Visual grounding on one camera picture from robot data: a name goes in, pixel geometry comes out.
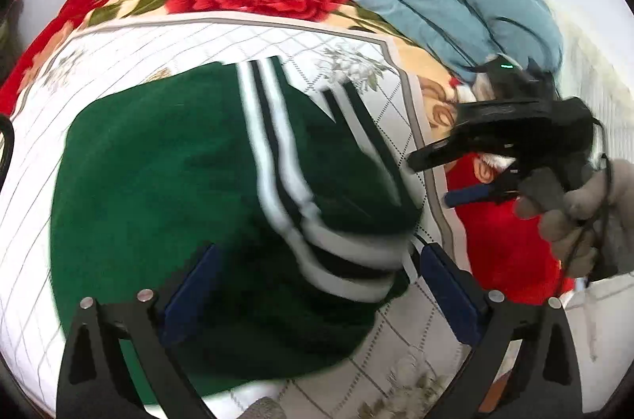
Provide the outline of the grey gloved right hand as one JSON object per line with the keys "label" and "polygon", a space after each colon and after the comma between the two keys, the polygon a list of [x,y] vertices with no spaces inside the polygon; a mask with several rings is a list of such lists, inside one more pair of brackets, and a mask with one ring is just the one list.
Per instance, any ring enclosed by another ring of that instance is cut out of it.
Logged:
{"label": "grey gloved right hand", "polygon": [[548,169],[519,184],[515,211],[537,217],[567,277],[604,279],[633,270],[633,163],[616,159],[565,193]]}

